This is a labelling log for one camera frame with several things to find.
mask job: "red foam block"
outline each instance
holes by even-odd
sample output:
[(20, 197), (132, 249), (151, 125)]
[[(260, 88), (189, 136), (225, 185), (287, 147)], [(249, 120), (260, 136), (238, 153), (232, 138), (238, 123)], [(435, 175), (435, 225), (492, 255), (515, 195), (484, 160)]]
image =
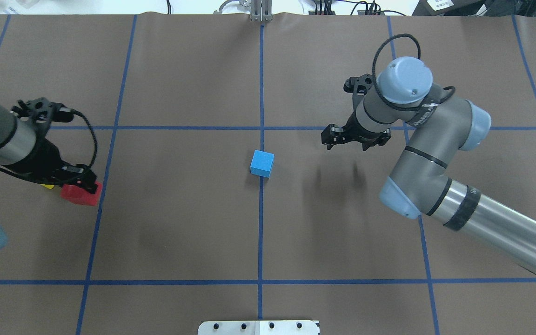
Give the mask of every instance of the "red foam block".
[(96, 206), (98, 204), (98, 199), (101, 197), (102, 184), (98, 181), (96, 181), (95, 184), (98, 185), (95, 194), (90, 194), (85, 189), (79, 188), (76, 185), (63, 185), (61, 188), (61, 197), (70, 203)]

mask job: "black cable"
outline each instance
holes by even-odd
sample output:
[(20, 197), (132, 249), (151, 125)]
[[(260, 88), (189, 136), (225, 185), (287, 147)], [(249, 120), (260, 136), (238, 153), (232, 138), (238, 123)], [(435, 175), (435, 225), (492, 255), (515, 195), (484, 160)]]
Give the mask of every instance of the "black cable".
[(376, 4), (375, 0), (369, 5), (369, 9), (365, 11), (364, 15), (372, 15), (373, 12), (378, 10), (379, 5)]
[(84, 120), (84, 122), (86, 123), (86, 125), (88, 127), (88, 130), (90, 131), (90, 134), (92, 135), (92, 141), (94, 142), (94, 152), (92, 153), (92, 159), (90, 160), (90, 163), (87, 165), (87, 167), (84, 168), (83, 172), (73, 176), (72, 178), (68, 178), (68, 179), (62, 180), (62, 181), (54, 181), (54, 182), (39, 181), (39, 180), (33, 180), (33, 179), (30, 179), (30, 178), (26, 178), (26, 177), (24, 177), (24, 176), (22, 176), (20, 174), (17, 174), (15, 172), (11, 172), (11, 171), (6, 170), (6, 169), (4, 169), (2, 167), (0, 167), (0, 172), (3, 172), (3, 173), (5, 173), (5, 174), (7, 174), (9, 176), (12, 176), (13, 178), (18, 178), (19, 180), (24, 180), (24, 181), (27, 181), (27, 182), (33, 182), (35, 184), (47, 184), (47, 185), (68, 184), (68, 183), (74, 182), (75, 180), (78, 180), (81, 176), (83, 176), (84, 174), (89, 172), (92, 169), (92, 166), (94, 165), (94, 161), (96, 160), (96, 154), (98, 153), (98, 142), (96, 140), (96, 135), (94, 134), (94, 129), (93, 129), (91, 123), (88, 121), (88, 119), (85, 117), (84, 114), (82, 114), (81, 112), (78, 112), (77, 110), (72, 110), (71, 113), (76, 115), (76, 116), (81, 117)]
[(454, 86), (446, 86), (443, 88), (444, 91), (450, 91), (450, 93), (448, 95), (446, 95), (445, 97), (441, 98), (440, 99), (440, 104), (443, 104), (444, 102), (446, 102), (448, 99), (450, 99), (454, 93), (456, 93), (456, 87)]
[(334, 12), (332, 11), (332, 0), (324, 0), (324, 7), (326, 8), (326, 15), (334, 15)]
[(365, 5), (365, 11), (367, 12), (368, 11), (368, 6), (369, 4), (365, 1), (359, 1), (359, 2), (355, 2), (355, 6), (353, 7), (353, 10), (351, 10), (351, 13), (349, 15), (353, 15), (353, 13), (355, 12), (355, 8), (357, 8), (357, 6), (359, 6), (360, 4), (364, 4)]
[[(396, 34), (396, 35), (392, 36), (391, 38), (388, 38), (387, 40), (385, 40), (384, 43), (382, 43), (382, 45), (380, 45), (380, 47), (378, 48), (378, 51), (376, 51), (376, 54), (374, 56), (374, 63), (372, 63), (372, 76), (373, 76), (373, 78), (376, 78), (376, 63), (378, 61), (378, 57), (379, 57), (379, 54), (381, 53), (382, 49), (384, 49), (384, 47), (388, 43), (390, 43), (391, 41), (396, 40), (398, 38), (403, 38), (403, 37), (410, 38), (415, 43), (415, 46), (417, 47), (417, 59), (421, 59), (421, 45), (419, 45), (419, 41), (417, 40), (417, 38), (415, 38), (411, 34)], [(400, 110), (402, 112), (413, 112), (413, 111), (419, 110), (419, 108), (420, 108), (419, 106), (416, 106), (416, 107), (399, 107), (399, 106), (394, 105), (393, 103), (388, 101), (388, 99), (386, 99), (383, 96), (382, 92), (380, 91), (380, 89), (378, 87), (378, 81), (377, 80), (374, 80), (374, 89), (376, 90), (376, 94), (378, 94), (378, 97), (389, 108), (392, 108), (392, 109), (395, 109), (395, 110)]]
[(390, 12), (390, 13), (399, 13), (400, 15), (402, 16), (406, 16), (404, 15), (403, 13), (401, 12), (397, 12), (397, 11), (390, 11), (390, 10), (385, 10), (385, 11), (377, 11), (377, 12), (374, 12), (372, 15), (379, 15), (380, 13), (384, 13), (384, 12)]
[(527, 10), (524, 12), (524, 16), (528, 16), (529, 15), (529, 10), (530, 10), (530, 6), (532, 5), (532, 3), (534, 2), (534, 0), (529, 0), (529, 6), (527, 7)]

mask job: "black band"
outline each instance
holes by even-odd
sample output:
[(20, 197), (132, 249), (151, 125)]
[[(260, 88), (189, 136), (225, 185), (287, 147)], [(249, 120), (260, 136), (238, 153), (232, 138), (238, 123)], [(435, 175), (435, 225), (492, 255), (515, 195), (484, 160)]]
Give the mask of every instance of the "black band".
[(16, 118), (13, 119), (13, 129), (11, 132), (9, 132), (9, 135), (7, 136), (6, 140), (0, 143), (0, 149), (6, 146), (6, 144), (8, 144), (11, 141), (11, 139), (15, 135), (15, 131), (18, 129), (18, 122), (19, 122), (18, 119)]
[(369, 115), (368, 111), (366, 111), (366, 110), (365, 110), (365, 114), (367, 114), (368, 117), (369, 117), (370, 119), (372, 119), (372, 121), (374, 121), (375, 123), (379, 123), (380, 125), (391, 125), (391, 124), (393, 124), (394, 122), (396, 122), (396, 121), (392, 121), (392, 122), (390, 122), (390, 123), (385, 123), (385, 122), (377, 121), (377, 120), (374, 119), (371, 115)]
[(431, 89), (429, 89), (429, 93), (427, 93), (425, 98), (421, 101), (421, 108), (419, 108), (419, 111), (417, 111), (415, 116), (413, 116), (407, 124), (413, 127), (425, 125), (440, 105), (443, 93), (444, 90), (442, 90), (441, 87), (432, 85)]
[(444, 223), (446, 227), (449, 227), (453, 231), (459, 231), (468, 220), (470, 220), (471, 215), (475, 212), (479, 200), (481, 199), (481, 191), (474, 187), (466, 187), (466, 196), (458, 206), (456, 213), (452, 218)]
[(448, 178), (448, 181), (446, 182), (446, 186), (444, 187), (444, 191), (442, 192), (442, 194), (438, 198), (438, 201), (435, 202), (434, 207), (432, 207), (429, 210), (429, 212), (427, 212), (426, 215), (432, 216), (432, 214), (434, 214), (436, 212), (436, 210), (438, 210), (438, 207), (440, 207), (440, 204), (442, 203), (442, 201), (444, 200), (444, 198), (448, 194), (448, 190), (450, 189), (451, 184), (452, 184), (452, 179)]
[(423, 151), (419, 150), (419, 149), (415, 149), (413, 147), (409, 147), (409, 146), (406, 146), (404, 147), (404, 150), (406, 151), (410, 151), (414, 154), (418, 154), (419, 156), (425, 158), (425, 159), (428, 159), (429, 161), (433, 161), (434, 163), (436, 163), (437, 165), (443, 167), (444, 169), (448, 168), (448, 165), (446, 163), (444, 163), (443, 161), (433, 157), (432, 155), (428, 154), (428, 153), (424, 153)]

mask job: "robotic arm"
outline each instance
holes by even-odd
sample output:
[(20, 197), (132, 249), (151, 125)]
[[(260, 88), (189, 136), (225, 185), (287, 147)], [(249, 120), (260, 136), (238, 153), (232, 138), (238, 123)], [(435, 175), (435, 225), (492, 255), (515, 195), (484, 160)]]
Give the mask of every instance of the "robotic arm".
[[(77, 204), (95, 204), (101, 185), (91, 170), (96, 158), (96, 136), (87, 118), (65, 105), (45, 98), (18, 101), (10, 112), (0, 105), (0, 171), (38, 184), (62, 186), (62, 197)], [(84, 119), (94, 141), (94, 154), (88, 165), (71, 165), (61, 159), (58, 148), (45, 138), (51, 122)], [(0, 227), (0, 248), (7, 236)]]
[(432, 216), (536, 274), (536, 221), (445, 175), (458, 150), (472, 150), (487, 136), (489, 114), (455, 96), (453, 87), (435, 84), (421, 55), (395, 59), (375, 76), (380, 51), (400, 37), (411, 38), (419, 49), (410, 34), (389, 38), (376, 52), (372, 74), (345, 82), (345, 91), (353, 93), (353, 114), (343, 127), (328, 125), (322, 144), (330, 150), (357, 141), (367, 150), (383, 146), (390, 138), (389, 126), (397, 120), (415, 127), (381, 190), (381, 201), (406, 218)]

